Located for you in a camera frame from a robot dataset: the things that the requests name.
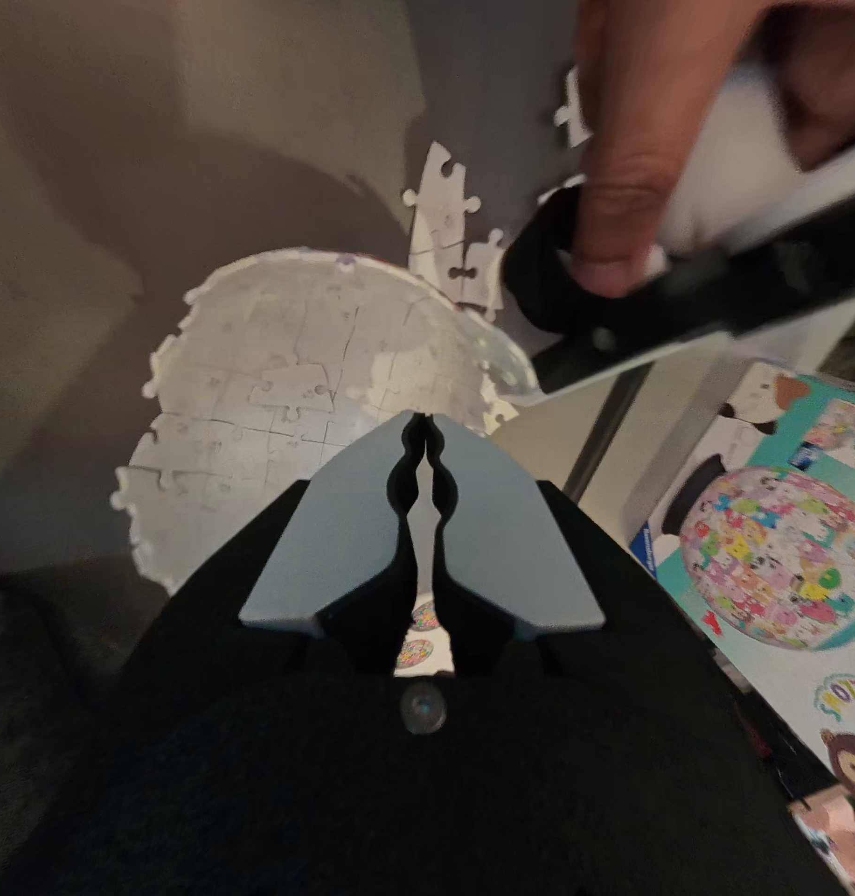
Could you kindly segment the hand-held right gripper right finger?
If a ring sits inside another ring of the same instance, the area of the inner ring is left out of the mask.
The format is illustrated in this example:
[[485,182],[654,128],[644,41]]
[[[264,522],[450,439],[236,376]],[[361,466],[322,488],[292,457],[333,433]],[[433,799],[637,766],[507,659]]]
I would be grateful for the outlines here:
[[493,442],[451,418],[428,419],[437,615],[463,633],[468,615],[523,640],[597,631],[605,614],[538,485]]

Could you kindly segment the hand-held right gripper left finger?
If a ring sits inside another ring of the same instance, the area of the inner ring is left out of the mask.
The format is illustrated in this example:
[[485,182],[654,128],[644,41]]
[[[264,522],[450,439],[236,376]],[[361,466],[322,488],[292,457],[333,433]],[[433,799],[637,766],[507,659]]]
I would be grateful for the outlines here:
[[322,635],[332,605],[412,547],[423,424],[399,413],[314,474],[239,612],[244,626]]

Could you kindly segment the partly built white puzzle ball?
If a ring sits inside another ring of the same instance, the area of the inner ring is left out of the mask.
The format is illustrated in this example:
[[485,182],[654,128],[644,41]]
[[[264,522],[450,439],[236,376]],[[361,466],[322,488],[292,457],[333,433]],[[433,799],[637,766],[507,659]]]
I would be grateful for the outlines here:
[[168,595],[288,487],[402,411],[480,436],[538,393],[528,355],[406,268],[283,249],[220,268],[151,356],[158,411],[117,469],[137,572]]

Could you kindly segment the puzzle pieces group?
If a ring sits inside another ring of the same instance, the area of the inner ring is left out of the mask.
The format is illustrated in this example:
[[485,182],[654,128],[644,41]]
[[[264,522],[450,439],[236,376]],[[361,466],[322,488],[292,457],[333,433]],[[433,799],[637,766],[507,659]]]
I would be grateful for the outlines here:
[[500,285],[503,231],[466,243],[466,216],[481,208],[466,195],[466,168],[434,140],[425,156],[418,188],[401,194],[413,210],[408,267],[456,306],[478,310],[494,322],[503,308]]

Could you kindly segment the colourful puzzle ball box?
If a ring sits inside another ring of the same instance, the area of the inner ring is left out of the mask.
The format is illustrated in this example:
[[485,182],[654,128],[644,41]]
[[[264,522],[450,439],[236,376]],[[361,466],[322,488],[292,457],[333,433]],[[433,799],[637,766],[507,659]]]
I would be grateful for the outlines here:
[[750,364],[631,552],[836,778],[797,821],[855,894],[855,390]]

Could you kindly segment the person's left hand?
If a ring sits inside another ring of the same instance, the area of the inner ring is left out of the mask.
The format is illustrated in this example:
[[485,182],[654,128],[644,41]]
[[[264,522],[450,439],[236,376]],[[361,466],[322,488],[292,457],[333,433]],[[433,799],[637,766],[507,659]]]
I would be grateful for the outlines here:
[[786,140],[812,169],[855,140],[855,2],[582,2],[574,61],[593,136],[571,275],[617,298],[640,281],[671,194],[724,78],[772,9]]

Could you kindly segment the printed instruction leaflet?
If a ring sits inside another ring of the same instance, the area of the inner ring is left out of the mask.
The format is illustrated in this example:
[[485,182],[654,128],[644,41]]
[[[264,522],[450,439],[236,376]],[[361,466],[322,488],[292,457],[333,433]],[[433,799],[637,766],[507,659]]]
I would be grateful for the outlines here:
[[433,593],[417,596],[410,628],[399,648],[394,668],[396,678],[431,677],[454,673],[449,634],[437,616]]

